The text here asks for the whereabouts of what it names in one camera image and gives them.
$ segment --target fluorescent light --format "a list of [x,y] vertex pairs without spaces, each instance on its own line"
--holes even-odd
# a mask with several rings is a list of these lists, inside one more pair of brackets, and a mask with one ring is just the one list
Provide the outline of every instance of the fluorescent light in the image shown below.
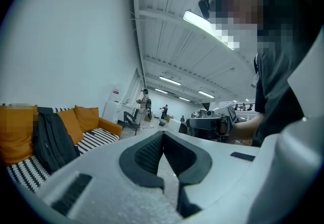
[[196,15],[193,12],[186,11],[183,15],[183,20],[211,34],[213,37],[224,43],[231,50],[239,48],[239,42],[234,42],[233,36],[228,36],[226,31],[216,29],[215,24],[210,23],[208,20],[204,19],[199,15]]
[[167,82],[170,82],[172,84],[181,85],[181,83],[179,83],[179,82],[175,82],[175,81],[173,81],[171,79],[168,79],[168,78],[165,78],[165,77],[162,77],[162,76],[160,76],[160,79],[165,80]]
[[156,89],[156,88],[155,88],[155,90],[158,91],[158,92],[161,92],[161,93],[163,93],[163,94],[167,94],[167,93],[168,93],[168,92],[162,91],[162,90],[160,90],[160,89]]
[[188,100],[188,99],[184,99],[184,98],[182,98],[182,97],[179,97],[179,99],[181,99],[181,100],[185,100],[185,101],[187,101],[187,102],[190,102],[190,100]]
[[198,93],[200,93],[200,94],[202,94],[202,95],[204,95],[204,96],[210,97],[210,98],[215,98],[215,97],[213,97],[213,96],[211,96],[211,95],[206,94],[206,93],[203,92],[203,91],[199,91]]

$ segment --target railing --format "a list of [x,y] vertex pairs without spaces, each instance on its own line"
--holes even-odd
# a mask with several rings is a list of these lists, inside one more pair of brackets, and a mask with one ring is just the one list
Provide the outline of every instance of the railing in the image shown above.
[[254,111],[255,104],[236,104],[233,107],[235,111]]

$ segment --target black and white patterned fabric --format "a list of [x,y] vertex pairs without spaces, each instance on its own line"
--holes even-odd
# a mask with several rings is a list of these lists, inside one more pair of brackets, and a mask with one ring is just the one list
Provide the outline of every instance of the black and white patterned fabric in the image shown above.
[[[55,107],[52,109],[54,113],[57,113],[69,110],[70,108]],[[83,133],[83,136],[84,138],[76,144],[81,155],[95,147],[119,141],[119,136],[102,128],[87,131]],[[50,176],[35,156],[8,166],[7,171],[13,181],[20,183],[33,192],[35,192],[38,187]]]

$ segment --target person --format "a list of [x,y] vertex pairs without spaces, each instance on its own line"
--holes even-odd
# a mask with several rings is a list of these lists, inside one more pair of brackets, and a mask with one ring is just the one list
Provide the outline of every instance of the person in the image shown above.
[[137,103],[140,105],[140,107],[138,109],[138,113],[136,116],[136,124],[138,124],[139,126],[143,125],[143,121],[147,114],[147,108],[146,108],[147,101],[148,101],[148,90],[143,89],[143,98],[137,100]]
[[287,79],[311,48],[321,22],[310,0],[212,0],[210,16],[233,18],[241,28],[258,27],[255,111],[259,114],[234,124],[231,133],[222,124],[219,133],[227,133],[229,142],[253,139],[252,146],[260,147],[267,136],[303,117]]
[[164,107],[162,107],[160,109],[163,109],[161,119],[164,120],[167,117],[168,105],[165,105]]

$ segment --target black t-shirt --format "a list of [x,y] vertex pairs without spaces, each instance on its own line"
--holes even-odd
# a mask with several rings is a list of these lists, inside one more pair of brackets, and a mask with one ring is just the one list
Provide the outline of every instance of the black t-shirt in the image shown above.
[[255,111],[265,117],[252,146],[279,133],[303,117],[302,109],[287,79],[304,59],[319,32],[320,24],[307,0],[265,0],[264,24],[258,30]]

